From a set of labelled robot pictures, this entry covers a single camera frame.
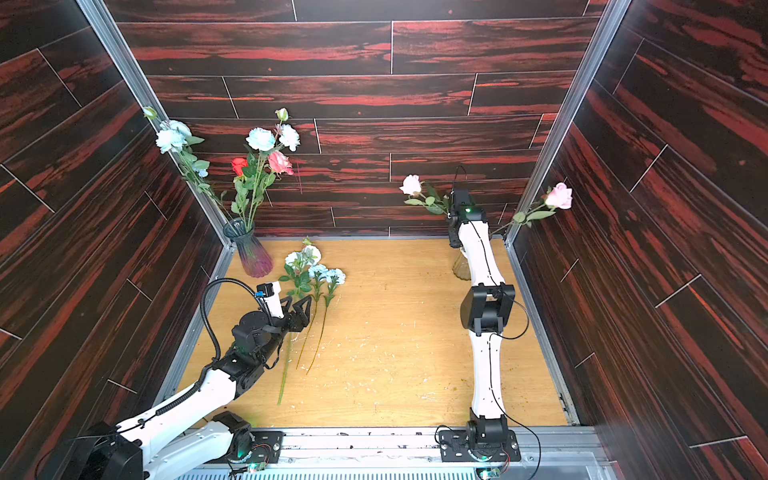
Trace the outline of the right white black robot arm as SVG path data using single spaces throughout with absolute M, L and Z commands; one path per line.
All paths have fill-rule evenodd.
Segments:
M 497 266 L 484 210 L 466 189 L 450 193 L 449 241 L 468 261 L 471 287 L 460 306 L 473 353 L 474 391 L 467 423 L 475 453 L 514 444 L 501 398 L 501 342 L 515 300 L 515 288 Z

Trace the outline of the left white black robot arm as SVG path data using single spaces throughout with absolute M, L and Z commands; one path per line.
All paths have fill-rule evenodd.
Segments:
M 210 461 L 233 464 L 239 473 L 276 461 L 277 435 L 255 433 L 247 421 L 221 410 L 276 365 L 288 333 L 309 324 L 311 297 L 267 303 L 281 313 L 246 314 L 233 330 L 232 346 L 195 383 L 116 426 L 99 422 L 76 438 L 63 478 L 176 479 Z

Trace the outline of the clear glass vase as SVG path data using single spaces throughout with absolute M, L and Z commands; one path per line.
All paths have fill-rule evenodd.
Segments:
M 452 272 L 457 278 L 461 280 L 464 280 L 464 281 L 471 280 L 471 268 L 469 266 L 469 261 L 463 249 L 459 250 L 457 258 L 452 267 Z

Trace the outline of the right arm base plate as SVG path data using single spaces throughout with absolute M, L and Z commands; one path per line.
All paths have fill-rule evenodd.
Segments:
M 472 440 L 466 428 L 440 425 L 434 433 L 441 460 L 446 462 L 508 463 L 520 462 L 521 452 L 513 431 L 502 441 Z

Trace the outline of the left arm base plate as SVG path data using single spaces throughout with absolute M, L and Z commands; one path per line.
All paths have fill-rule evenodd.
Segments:
M 282 431 L 243 430 L 234 434 L 224 458 L 233 464 L 276 464 L 283 439 Z

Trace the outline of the light blue carnation stem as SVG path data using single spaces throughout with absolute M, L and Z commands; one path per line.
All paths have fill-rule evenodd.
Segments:
M 329 271 L 324 276 L 324 279 L 321 283 L 322 289 L 321 289 L 320 298 L 323 298 L 325 311 L 324 311 L 323 320 L 321 324 L 321 333 L 319 336 L 318 343 L 321 343 L 322 341 L 326 320 L 328 316 L 328 311 L 330 308 L 330 304 L 335 297 L 336 290 L 340 285 L 343 285 L 345 281 L 346 281 L 346 274 L 339 268 L 329 269 Z
M 312 298 L 311 314 L 308 316 L 309 320 L 312 320 L 317 312 L 322 289 L 321 283 L 328 271 L 329 269 L 325 265 L 317 264 L 311 266 L 307 272 L 303 272 L 299 276 L 299 289 L 309 293 Z

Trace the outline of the blue white flower spray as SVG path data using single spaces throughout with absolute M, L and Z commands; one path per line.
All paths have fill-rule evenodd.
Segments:
M 279 279 L 280 282 L 290 281 L 293 283 L 293 287 L 288 291 L 288 295 L 295 301 L 310 295 L 299 289 L 299 276 L 303 272 L 307 272 L 311 266 L 321 264 L 322 258 L 320 250 L 309 238 L 305 238 L 302 243 L 304 247 L 300 251 L 292 252 L 285 258 L 284 269 L 286 274 Z

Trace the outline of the purple glass vase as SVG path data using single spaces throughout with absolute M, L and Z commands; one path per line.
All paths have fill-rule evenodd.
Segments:
M 236 245 L 243 270 L 248 276 L 261 278 L 272 271 L 271 256 L 256 237 L 254 229 L 247 227 L 242 218 L 227 222 L 223 232 Z

